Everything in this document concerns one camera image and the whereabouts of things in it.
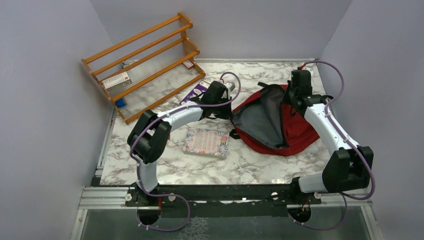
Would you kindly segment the red student backpack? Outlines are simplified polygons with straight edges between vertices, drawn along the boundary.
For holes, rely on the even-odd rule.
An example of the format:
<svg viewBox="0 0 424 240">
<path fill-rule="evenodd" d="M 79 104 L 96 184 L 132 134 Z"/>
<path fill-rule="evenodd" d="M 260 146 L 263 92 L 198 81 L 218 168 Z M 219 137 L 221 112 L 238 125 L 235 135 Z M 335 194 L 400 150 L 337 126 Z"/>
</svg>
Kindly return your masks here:
<svg viewBox="0 0 424 240">
<path fill-rule="evenodd" d="M 232 111 L 235 140 L 242 140 L 260 154 L 294 156 L 320 136 L 299 113 L 291 115 L 291 107 L 283 102 L 286 84 L 259 82 L 260 90 Z"/>
</svg>

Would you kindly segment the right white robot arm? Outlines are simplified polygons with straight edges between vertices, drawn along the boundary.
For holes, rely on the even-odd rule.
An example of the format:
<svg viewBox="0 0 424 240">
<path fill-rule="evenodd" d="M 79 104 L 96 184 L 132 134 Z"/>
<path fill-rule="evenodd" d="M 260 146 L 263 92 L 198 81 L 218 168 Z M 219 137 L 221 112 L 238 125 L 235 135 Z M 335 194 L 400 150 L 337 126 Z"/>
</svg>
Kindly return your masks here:
<svg viewBox="0 0 424 240">
<path fill-rule="evenodd" d="M 334 119 L 326 99 L 326 95 L 313 94 L 308 70 L 291 72 L 283 102 L 313 127 L 330 154 L 321 173 L 292 179 L 288 196 L 296 204 L 302 203 L 311 193 L 343 193 L 365 189 L 372 184 L 372 149 L 360 146 L 348 136 Z"/>
</svg>

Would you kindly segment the purple comic book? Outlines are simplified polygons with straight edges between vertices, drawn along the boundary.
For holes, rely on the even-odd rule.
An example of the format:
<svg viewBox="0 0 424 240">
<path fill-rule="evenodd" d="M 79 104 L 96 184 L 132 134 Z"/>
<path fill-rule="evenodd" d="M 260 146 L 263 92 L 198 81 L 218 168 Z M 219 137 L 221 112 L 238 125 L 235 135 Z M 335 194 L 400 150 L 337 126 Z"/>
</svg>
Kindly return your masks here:
<svg viewBox="0 0 424 240">
<path fill-rule="evenodd" d="M 208 90 L 210 86 L 210 83 L 202 80 L 200 81 L 181 101 L 180 105 L 184 105 L 186 102 L 188 102 L 191 98 L 197 97 L 199 95 L 202 95 L 204 92 Z"/>
</svg>

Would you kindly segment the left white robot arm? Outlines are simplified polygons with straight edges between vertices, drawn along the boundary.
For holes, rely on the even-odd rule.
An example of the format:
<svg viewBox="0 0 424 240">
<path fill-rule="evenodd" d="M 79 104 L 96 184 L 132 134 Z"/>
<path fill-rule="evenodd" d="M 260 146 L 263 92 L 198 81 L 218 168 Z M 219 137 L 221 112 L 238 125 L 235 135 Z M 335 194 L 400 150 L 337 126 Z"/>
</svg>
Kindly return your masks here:
<svg viewBox="0 0 424 240">
<path fill-rule="evenodd" d="M 181 105 L 164 112 L 143 112 L 127 138 L 130 157 L 136 161 L 136 185 L 140 189 L 138 199 L 144 205 L 157 200 L 156 161 L 163 154 L 172 131 L 192 122 L 214 115 L 220 119 L 231 116 L 233 82 L 213 81 L 203 91 L 192 90 Z"/>
</svg>

